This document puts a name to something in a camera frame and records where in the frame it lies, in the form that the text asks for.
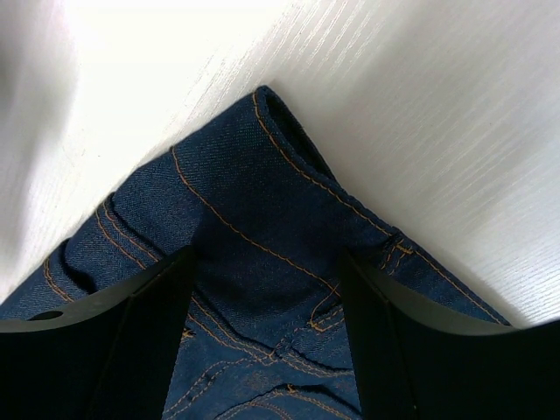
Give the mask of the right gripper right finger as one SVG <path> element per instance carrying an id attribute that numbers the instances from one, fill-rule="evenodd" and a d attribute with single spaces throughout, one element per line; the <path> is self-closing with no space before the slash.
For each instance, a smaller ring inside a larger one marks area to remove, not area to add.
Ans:
<path id="1" fill-rule="evenodd" d="M 557 321 L 473 318 L 347 252 L 337 269 L 364 418 L 558 418 Z"/>

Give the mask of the dark blue denim trousers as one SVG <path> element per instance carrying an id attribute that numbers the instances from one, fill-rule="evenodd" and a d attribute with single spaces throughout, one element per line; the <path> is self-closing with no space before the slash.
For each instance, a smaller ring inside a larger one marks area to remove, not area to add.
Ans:
<path id="1" fill-rule="evenodd" d="M 2 304 L 28 318 L 186 245 L 199 266 L 166 419 L 361 417 L 342 249 L 437 303 L 503 317 L 349 195 L 268 87 L 130 175 Z"/>

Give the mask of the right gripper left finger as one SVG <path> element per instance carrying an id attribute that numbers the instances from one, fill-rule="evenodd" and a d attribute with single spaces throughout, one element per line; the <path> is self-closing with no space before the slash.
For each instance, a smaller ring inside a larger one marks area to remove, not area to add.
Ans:
<path id="1" fill-rule="evenodd" d="M 159 419 L 193 292 L 182 248 L 141 273 L 1 323 L 3 419 Z"/>

